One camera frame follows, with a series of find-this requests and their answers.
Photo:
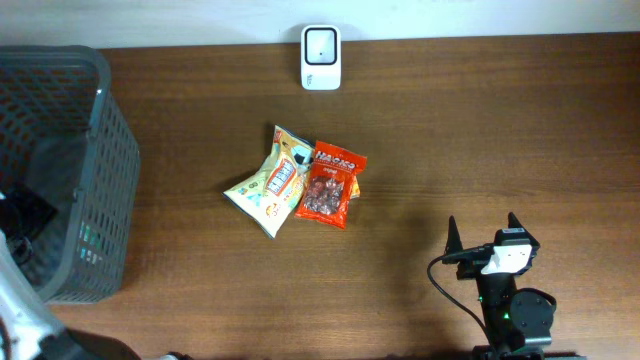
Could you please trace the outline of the red candy bag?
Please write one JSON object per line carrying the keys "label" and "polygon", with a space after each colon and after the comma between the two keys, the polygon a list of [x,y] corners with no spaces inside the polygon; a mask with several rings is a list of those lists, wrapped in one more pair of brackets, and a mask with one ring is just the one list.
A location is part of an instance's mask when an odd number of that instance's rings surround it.
{"label": "red candy bag", "polygon": [[357,176],[366,169],[367,157],[342,147],[317,141],[305,193],[295,216],[344,229]]}

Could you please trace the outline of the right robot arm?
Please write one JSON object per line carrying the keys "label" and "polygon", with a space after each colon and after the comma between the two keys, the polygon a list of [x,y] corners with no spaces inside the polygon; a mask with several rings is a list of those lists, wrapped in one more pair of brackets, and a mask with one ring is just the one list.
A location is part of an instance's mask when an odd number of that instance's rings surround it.
{"label": "right robot arm", "polygon": [[547,353],[557,300],[534,288],[518,288],[516,278],[533,265],[539,242],[514,213],[491,243],[465,249],[454,217],[449,218],[444,264],[457,266],[459,280],[473,280],[482,315],[476,319],[487,337],[473,359],[578,359],[572,352]]}

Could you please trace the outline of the orange tissue pack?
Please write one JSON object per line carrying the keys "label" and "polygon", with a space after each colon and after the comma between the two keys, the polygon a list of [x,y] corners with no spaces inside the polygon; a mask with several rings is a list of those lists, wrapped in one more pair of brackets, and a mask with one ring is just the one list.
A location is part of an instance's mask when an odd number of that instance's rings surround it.
{"label": "orange tissue pack", "polygon": [[350,198],[351,199],[356,199],[359,198],[361,195],[361,191],[360,191],[360,186],[358,183],[358,180],[356,177],[353,177],[353,182],[352,182],[352,187],[351,187],[351,192],[350,192]]}

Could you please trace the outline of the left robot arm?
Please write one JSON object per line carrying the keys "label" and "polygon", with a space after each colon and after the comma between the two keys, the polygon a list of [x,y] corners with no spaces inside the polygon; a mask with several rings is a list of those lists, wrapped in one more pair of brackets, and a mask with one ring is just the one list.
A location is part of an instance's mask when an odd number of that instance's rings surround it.
{"label": "left robot arm", "polygon": [[123,342],[73,330],[54,316],[20,269],[32,241],[57,210],[27,187],[1,194],[1,357],[42,360],[134,360]]}

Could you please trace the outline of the cream blue snack bag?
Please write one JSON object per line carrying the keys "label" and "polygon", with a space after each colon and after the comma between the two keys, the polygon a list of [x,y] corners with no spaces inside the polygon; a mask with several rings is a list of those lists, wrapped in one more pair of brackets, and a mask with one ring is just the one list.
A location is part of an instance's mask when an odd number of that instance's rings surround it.
{"label": "cream blue snack bag", "polygon": [[223,195],[275,238],[305,191],[313,153],[308,141],[276,125],[271,152],[258,171]]}

